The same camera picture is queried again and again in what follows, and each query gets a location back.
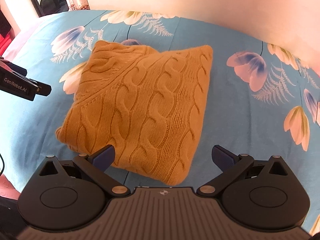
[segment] black cable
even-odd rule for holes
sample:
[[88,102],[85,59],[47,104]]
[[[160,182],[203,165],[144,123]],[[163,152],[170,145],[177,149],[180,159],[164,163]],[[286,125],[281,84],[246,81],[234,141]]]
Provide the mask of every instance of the black cable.
[[131,25],[129,26],[129,30],[128,30],[128,33],[127,33],[127,39],[128,39],[128,36],[129,36],[130,28],[131,28]]
[[262,49],[261,49],[260,56],[262,55],[262,52],[263,52],[263,42],[262,42]]
[[97,19],[99,16],[101,16],[102,14],[99,14],[97,17],[93,18],[90,22],[92,22],[93,20]]
[[1,156],[1,154],[0,154],[0,158],[1,158],[2,164],[3,164],[2,170],[0,171],[0,176],[1,176],[3,171],[4,171],[4,160],[3,160],[2,156]]

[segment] white wall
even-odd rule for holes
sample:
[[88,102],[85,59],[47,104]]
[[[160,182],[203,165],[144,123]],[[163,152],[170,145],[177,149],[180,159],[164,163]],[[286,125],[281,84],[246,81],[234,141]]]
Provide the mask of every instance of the white wall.
[[91,9],[176,15],[235,29],[320,65],[320,0],[88,0]]
[[4,0],[7,4],[12,17],[17,23],[18,27],[23,30],[28,27],[35,19],[38,18],[38,14],[34,9],[31,0]]
[[13,28],[14,35],[17,36],[20,32],[20,28],[17,24],[17,22],[14,20],[11,12],[9,11],[9,8],[4,0],[0,0],[0,10],[4,14],[4,16],[7,18],[8,22],[10,23],[11,27]]

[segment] cable knit pattern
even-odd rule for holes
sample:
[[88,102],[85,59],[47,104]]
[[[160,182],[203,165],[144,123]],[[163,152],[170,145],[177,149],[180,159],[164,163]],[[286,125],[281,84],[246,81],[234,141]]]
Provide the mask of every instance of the cable knit pattern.
[[87,154],[112,144],[113,166],[179,184],[199,143],[212,54],[96,42],[58,140]]

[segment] bed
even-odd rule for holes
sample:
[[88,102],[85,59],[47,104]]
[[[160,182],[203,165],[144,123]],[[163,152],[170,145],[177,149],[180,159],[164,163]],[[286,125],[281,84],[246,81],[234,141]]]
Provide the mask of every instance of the bed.
[[[52,92],[31,102],[0,91],[4,174],[19,192],[46,155],[60,160],[76,155],[55,131],[74,101],[81,66],[97,41],[135,39],[159,52],[209,45],[213,62],[201,138],[188,176],[178,186],[198,188],[220,174],[211,160],[215,144],[255,159],[281,155],[309,194],[304,228],[310,230],[320,213],[315,187],[320,185],[320,77],[305,62],[238,31],[158,13],[64,12],[41,20],[27,36],[20,48],[11,44],[4,56],[26,68],[29,78],[50,84]],[[165,186],[114,167],[105,172],[131,190]]]

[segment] metal pivot pin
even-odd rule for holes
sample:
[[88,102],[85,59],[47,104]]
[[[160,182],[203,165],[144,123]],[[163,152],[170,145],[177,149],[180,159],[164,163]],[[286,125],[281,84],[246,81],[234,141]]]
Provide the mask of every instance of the metal pivot pin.
[[205,194],[210,194],[210,193],[215,192],[216,189],[215,189],[213,186],[204,185],[204,186],[201,186],[201,187],[200,187],[200,191],[201,191],[202,193],[205,193]]
[[115,186],[111,190],[115,194],[123,194],[128,191],[128,189],[125,186]]

